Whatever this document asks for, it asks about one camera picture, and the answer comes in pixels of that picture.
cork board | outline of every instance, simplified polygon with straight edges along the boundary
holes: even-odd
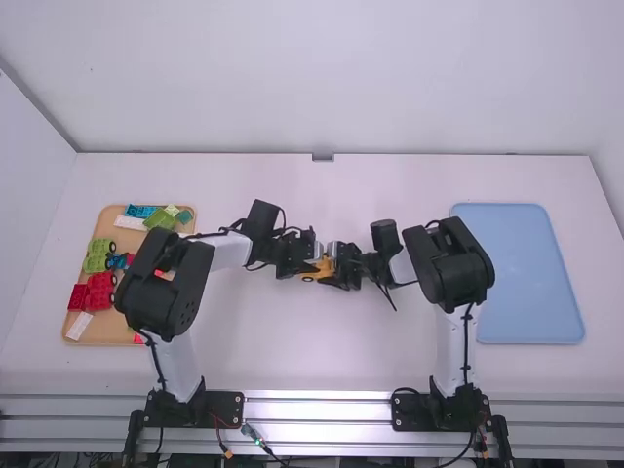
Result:
[[[181,210],[189,210],[193,214],[193,219],[185,225],[178,223],[175,230],[177,232],[192,234],[195,230],[195,210],[183,205],[176,206]],[[89,242],[92,239],[101,237],[110,238],[115,241],[115,244],[117,244],[117,254],[137,253],[138,248],[143,242],[143,239],[145,239],[145,235],[147,233],[135,231],[134,229],[116,227],[113,225],[117,215],[123,215],[125,210],[126,205],[109,205],[99,213],[93,236],[91,239],[85,239],[85,254],[87,252],[87,245]],[[89,275],[82,270],[82,260],[81,264],[78,265],[78,268],[80,268],[80,273],[76,283],[87,283]],[[115,275],[117,275],[118,280],[121,280],[123,274],[123,270],[115,271]],[[71,296],[72,288],[73,285],[67,288],[67,301],[69,301],[69,297]],[[87,325],[78,341],[74,341],[73,339],[67,338],[66,335],[80,315],[80,312],[67,311],[67,315],[65,316],[65,320],[62,324],[62,339],[71,344],[135,344],[135,332],[128,328],[126,318],[123,314],[117,312],[114,307],[111,306],[110,309],[92,312],[92,314],[94,316],[93,319]]]

blue tray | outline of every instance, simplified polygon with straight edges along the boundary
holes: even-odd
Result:
[[[460,203],[450,213],[466,223],[496,272],[477,325],[478,341],[583,339],[583,321],[546,210],[534,204]]]

black cable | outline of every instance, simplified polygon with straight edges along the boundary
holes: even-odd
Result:
[[[257,266],[255,268],[250,268],[249,266],[246,266],[245,269],[247,271],[257,271],[257,270],[261,270],[262,268],[265,268],[265,267],[267,267],[269,265],[270,265],[270,263],[262,263],[260,266]]]
[[[160,449],[163,446],[163,435],[165,434],[165,428],[160,426],[160,435],[158,436],[158,447],[154,451],[154,454],[160,453]]]
[[[447,461],[446,463],[441,463],[440,465],[434,466],[433,468],[447,468],[448,466],[452,465],[455,461],[461,459],[472,446],[474,439],[475,439],[475,431],[470,431],[470,438],[468,439],[468,444],[466,444],[466,447],[464,448],[464,450],[462,450],[461,453],[458,456],[456,456],[454,459]]]
[[[163,375],[163,370],[160,367],[160,361],[158,361],[158,355],[156,354],[156,343],[154,343],[152,337],[149,334],[143,332],[143,330],[139,330],[136,332],[145,338],[145,346],[147,346],[152,353],[154,367],[156,368],[156,373],[158,373],[158,382],[161,384],[163,391],[166,392],[167,380],[165,379],[165,376]]]
[[[472,320],[470,311],[473,305],[475,305],[474,302],[468,306],[466,313],[461,318],[464,321],[464,366],[462,370],[464,372],[464,384],[466,385],[468,385],[468,371],[470,370],[470,366],[468,366],[468,322]]]
[[[273,453],[273,450],[271,448],[269,448],[268,446],[264,446],[262,449],[264,450],[264,453],[266,453],[271,458],[273,458],[275,461],[277,461],[280,465],[282,465],[283,468],[288,468],[289,465],[287,464],[287,462],[285,462],[284,460],[281,460],[280,458],[275,456],[275,453]]]
[[[388,291],[388,285],[384,285],[384,289],[386,290],[385,296],[388,299],[388,302],[390,302],[390,305],[392,306],[394,311],[397,312],[397,306],[394,305],[394,300],[392,300],[392,297],[390,297],[390,292]]]

lime green lego brick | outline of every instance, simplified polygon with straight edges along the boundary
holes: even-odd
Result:
[[[106,254],[108,252],[111,252],[111,244],[114,244],[112,239],[94,239],[89,243],[89,246],[87,246],[87,252],[89,254]]]
[[[176,219],[162,208],[159,208],[152,216],[143,222],[143,225],[147,229],[152,229],[156,226],[164,227],[165,229],[173,229],[176,227]]]
[[[179,213],[179,208],[176,205],[167,205],[165,211],[171,216],[176,216]]]
[[[106,255],[105,254],[90,254],[82,262],[82,269],[88,275],[106,271]]]
[[[182,224],[188,224],[193,219],[193,214],[189,210],[179,212],[175,218]]]

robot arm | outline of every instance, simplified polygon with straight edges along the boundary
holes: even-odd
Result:
[[[275,265],[278,278],[315,269],[308,261],[316,260],[322,246],[314,231],[276,234],[280,210],[256,200],[237,227],[186,237],[162,228],[148,233],[115,294],[115,308],[150,347],[159,376],[156,390],[186,404],[202,385],[188,329],[210,273],[257,261]],[[175,275],[167,280],[157,270]]]

